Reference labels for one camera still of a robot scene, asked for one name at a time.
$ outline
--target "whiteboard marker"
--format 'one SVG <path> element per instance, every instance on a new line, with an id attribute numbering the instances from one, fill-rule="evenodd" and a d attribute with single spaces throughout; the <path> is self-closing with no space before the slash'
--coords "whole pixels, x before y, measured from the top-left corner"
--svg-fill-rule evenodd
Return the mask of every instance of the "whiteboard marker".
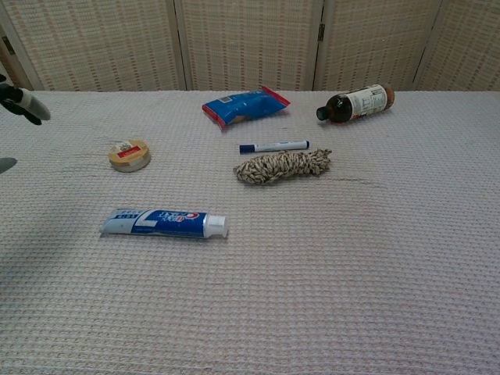
<path id="1" fill-rule="evenodd" d="M 302 142 L 285 141 L 277 143 L 268 143 L 267 145 L 240 145 L 240 153 L 248 154 L 251 152 L 304 150 L 307 148 L 309 148 L 309 141 L 302 141 Z"/>

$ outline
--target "medicine bottle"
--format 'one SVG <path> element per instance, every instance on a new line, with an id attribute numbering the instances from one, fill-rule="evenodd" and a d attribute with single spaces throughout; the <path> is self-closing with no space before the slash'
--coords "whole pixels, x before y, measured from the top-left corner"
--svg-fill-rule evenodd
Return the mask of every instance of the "medicine bottle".
<path id="1" fill-rule="evenodd" d="M 322 121 L 329 119 L 334 123 L 344 123 L 389 109 L 394 99 L 391 86 L 375 84 L 331 97 L 327 105 L 316 110 L 316 116 Z"/>

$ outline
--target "white cap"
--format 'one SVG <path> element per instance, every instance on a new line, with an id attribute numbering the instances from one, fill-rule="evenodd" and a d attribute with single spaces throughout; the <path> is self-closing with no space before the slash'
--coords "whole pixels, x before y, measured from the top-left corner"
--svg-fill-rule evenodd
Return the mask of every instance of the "white cap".
<path id="1" fill-rule="evenodd" d="M 227 220 L 225 216 L 206 215 L 204 237 L 218 234 L 219 236 L 227 236 Z"/>
<path id="2" fill-rule="evenodd" d="M 36 99 L 26 88 L 21 88 L 21 91 L 23 92 L 23 97 L 21 98 L 21 101 L 17 103 L 17 105 L 19 107 L 23 107 L 33 116 L 38 117 L 40 120 L 50 120 L 50 111 L 47 109 L 44 103 Z"/>

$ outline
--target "blue marker cap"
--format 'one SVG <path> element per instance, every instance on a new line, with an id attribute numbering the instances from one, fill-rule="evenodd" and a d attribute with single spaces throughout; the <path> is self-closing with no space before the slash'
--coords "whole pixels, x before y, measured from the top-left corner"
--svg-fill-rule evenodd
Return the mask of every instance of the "blue marker cap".
<path id="1" fill-rule="evenodd" d="M 240 145 L 240 154 L 255 152 L 255 145 Z"/>

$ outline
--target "snack bag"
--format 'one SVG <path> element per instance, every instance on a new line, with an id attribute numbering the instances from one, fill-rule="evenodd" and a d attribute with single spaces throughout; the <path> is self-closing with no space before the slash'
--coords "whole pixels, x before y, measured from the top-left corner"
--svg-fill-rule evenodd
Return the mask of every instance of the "snack bag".
<path id="1" fill-rule="evenodd" d="M 231 123 L 269 116 L 286 108 L 289 104 L 287 99 L 262 86 L 261 90 L 212 100 L 205 103 L 202 109 L 219 124 L 221 130 L 224 130 Z"/>

